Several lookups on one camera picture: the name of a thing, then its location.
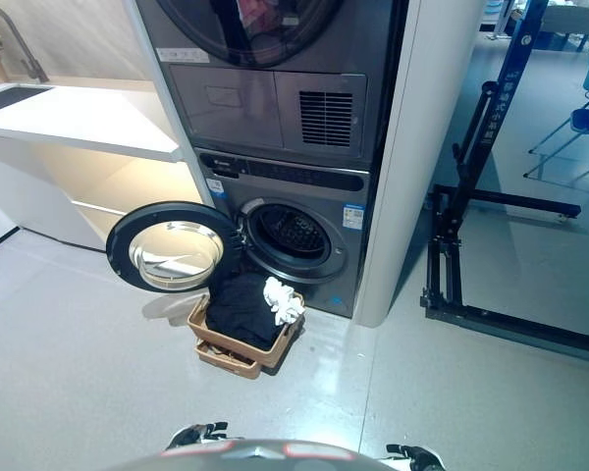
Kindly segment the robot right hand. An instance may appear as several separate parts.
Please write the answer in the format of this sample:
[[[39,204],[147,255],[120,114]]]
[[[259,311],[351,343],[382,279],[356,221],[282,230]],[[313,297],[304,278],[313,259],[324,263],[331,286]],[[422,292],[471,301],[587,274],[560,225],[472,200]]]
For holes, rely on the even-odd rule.
[[[423,446],[387,444],[386,451],[390,456],[383,459],[383,462],[396,470],[445,470],[440,456]]]

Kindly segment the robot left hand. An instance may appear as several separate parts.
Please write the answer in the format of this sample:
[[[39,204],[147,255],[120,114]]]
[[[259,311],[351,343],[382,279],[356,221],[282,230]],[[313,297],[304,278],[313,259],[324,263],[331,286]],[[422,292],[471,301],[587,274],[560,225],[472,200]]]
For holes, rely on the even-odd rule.
[[[166,450],[225,440],[228,437],[228,428],[229,423],[225,421],[190,425],[173,435]]]

